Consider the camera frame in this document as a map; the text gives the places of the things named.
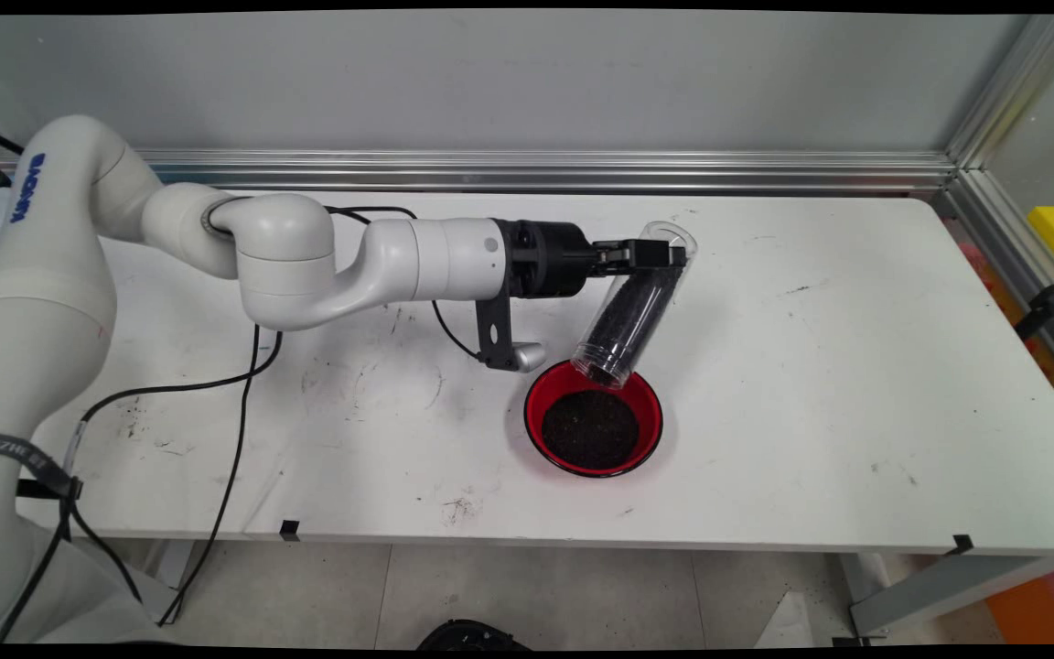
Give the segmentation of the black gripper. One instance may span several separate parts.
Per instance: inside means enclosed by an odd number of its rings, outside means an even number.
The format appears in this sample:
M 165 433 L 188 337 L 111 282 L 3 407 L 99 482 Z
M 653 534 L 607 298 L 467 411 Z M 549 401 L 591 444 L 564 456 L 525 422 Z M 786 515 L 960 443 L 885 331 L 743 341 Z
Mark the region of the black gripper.
M 509 297 L 573 297 L 593 275 L 685 268 L 686 247 L 653 239 L 591 243 L 573 222 L 496 220 Z

